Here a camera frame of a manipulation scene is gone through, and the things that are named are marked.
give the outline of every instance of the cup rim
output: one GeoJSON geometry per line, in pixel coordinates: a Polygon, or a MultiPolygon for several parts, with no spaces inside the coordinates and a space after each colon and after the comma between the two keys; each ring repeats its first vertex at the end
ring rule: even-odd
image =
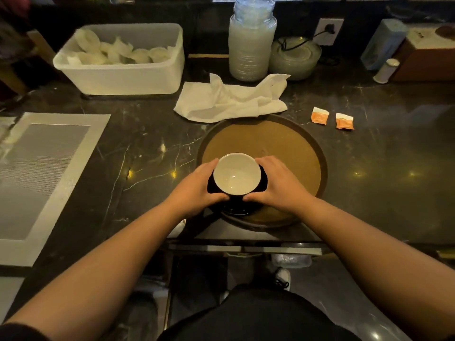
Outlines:
{"type": "Polygon", "coordinates": [[[223,157],[221,157],[221,158],[218,160],[218,163],[217,163],[217,165],[215,166],[215,169],[213,170],[213,180],[215,181],[215,184],[217,185],[217,187],[218,187],[223,193],[228,194],[228,195],[231,195],[231,196],[243,196],[243,195],[246,195],[246,194],[251,193],[254,189],[256,189],[256,188],[258,187],[258,185],[259,185],[259,183],[260,183],[260,181],[261,181],[261,176],[262,176],[261,168],[259,167],[259,164],[256,162],[256,160],[254,160],[254,158],[253,158],[251,155],[248,155],[248,154],[245,154],[245,153],[240,153],[240,152],[238,152],[238,153],[229,153],[229,154],[224,155],[223,157]],[[224,191],[224,190],[219,186],[219,184],[217,183],[217,179],[216,179],[216,175],[215,175],[215,171],[216,171],[216,169],[217,169],[219,163],[220,163],[222,160],[226,159],[227,157],[234,156],[234,155],[236,155],[236,156],[241,155],[241,156],[243,156],[243,157],[246,157],[246,158],[248,158],[249,160],[252,160],[252,161],[257,165],[257,167],[258,167],[258,172],[259,172],[258,183],[256,184],[256,186],[255,186],[253,189],[251,189],[250,191],[248,191],[248,192],[246,192],[246,193],[243,193],[243,194],[232,194],[232,193],[228,193],[228,192],[224,191]]]}

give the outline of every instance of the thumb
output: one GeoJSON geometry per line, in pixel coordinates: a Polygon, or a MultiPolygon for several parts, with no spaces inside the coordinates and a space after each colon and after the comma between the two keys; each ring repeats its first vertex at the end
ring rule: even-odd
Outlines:
{"type": "Polygon", "coordinates": [[[221,201],[228,201],[229,196],[223,193],[215,193],[215,194],[208,194],[207,202],[210,205],[213,205],[215,203],[221,202],[221,201]]]}
{"type": "Polygon", "coordinates": [[[266,204],[266,202],[265,202],[266,199],[267,199],[267,194],[265,191],[261,191],[259,193],[249,193],[243,197],[243,201],[245,201],[245,202],[254,201],[254,202],[262,203],[263,205],[266,204]]]}

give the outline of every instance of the white plastic bin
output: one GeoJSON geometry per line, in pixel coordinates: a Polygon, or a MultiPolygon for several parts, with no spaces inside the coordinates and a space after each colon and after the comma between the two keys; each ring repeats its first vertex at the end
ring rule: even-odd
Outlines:
{"type": "Polygon", "coordinates": [[[87,25],[102,42],[113,43],[116,36],[134,49],[173,46],[171,58],[161,63],[124,65],[69,65],[70,51],[82,51],[72,36],[54,57],[61,70],[84,94],[170,94],[179,89],[185,56],[183,30],[175,23],[87,25]]]}

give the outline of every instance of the round tray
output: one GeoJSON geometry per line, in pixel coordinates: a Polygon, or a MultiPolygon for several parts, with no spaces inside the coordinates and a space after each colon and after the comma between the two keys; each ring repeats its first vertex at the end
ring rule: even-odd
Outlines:
{"type": "MultiPolygon", "coordinates": [[[[225,154],[241,152],[252,157],[275,155],[304,187],[320,197],[327,183],[327,162],[316,140],[298,124],[274,114],[225,120],[204,137],[197,152],[201,165],[225,154]]],[[[246,229],[267,231],[299,222],[293,215],[263,206],[245,216],[221,212],[223,219],[246,229]]]]}

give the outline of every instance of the black sleeve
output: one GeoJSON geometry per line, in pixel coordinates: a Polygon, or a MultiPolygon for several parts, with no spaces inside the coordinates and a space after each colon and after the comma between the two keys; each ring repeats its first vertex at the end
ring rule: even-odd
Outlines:
{"type": "Polygon", "coordinates": [[[42,333],[23,324],[7,323],[0,326],[0,341],[50,341],[42,333]]]}

